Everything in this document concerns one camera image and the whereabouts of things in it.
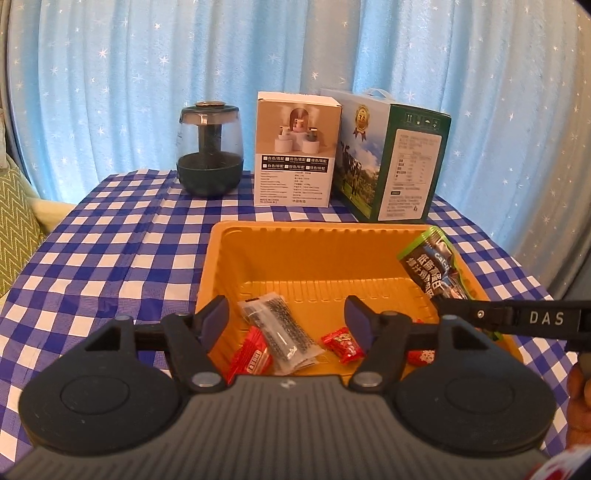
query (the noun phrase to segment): product box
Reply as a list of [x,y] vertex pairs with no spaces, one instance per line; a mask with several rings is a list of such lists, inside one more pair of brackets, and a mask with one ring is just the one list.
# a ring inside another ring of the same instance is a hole
[[255,206],[328,207],[339,124],[333,98],[259,92]]
[[451,117],[377,96],[321,93],[343,109],[333,191],[361,222],[423,223]]

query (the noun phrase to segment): green and white box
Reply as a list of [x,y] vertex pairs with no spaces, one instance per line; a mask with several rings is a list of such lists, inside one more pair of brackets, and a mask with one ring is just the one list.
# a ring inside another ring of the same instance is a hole
[[333,192],[361,222],[423,223],[451,117],[372,95],[321,93],[342,106]]

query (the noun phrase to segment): table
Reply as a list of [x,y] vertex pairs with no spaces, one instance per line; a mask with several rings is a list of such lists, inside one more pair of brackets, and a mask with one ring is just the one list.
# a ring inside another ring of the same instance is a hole
[[[213,225],[221,220],[354,222],[337,201],[327,209],[254,207],[252,176],[223,199],[196,200],[175,171],[140,170],[101,182],[47,238],[10,290],[0,312],[0,469],[30,450],[18,418],[24,385],[89,332],[117,314],[138,323],[193,311]],[[441,198],[429,221],[443,228],[492,299],[549,299],[539,282],[473,222]],[[566,435],[563,345],[518,339],[524,361],[543,375],[558,405],[545,448],[555,455]],[[164,357],[140,352],[165,368]]]

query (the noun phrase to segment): green cushion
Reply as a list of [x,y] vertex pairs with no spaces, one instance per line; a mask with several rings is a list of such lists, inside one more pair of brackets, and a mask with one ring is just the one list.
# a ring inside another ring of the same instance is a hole
[[0,173],[0,297],[44,240],[20,177],[17,168]]

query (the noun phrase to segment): hand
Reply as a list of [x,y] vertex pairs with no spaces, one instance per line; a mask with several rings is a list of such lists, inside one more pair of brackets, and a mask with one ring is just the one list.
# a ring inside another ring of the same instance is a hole
[[591,380],[583,377],[578,363],[570,370],[566,381],[569,405],[566,410],[566,448],[591,444]]

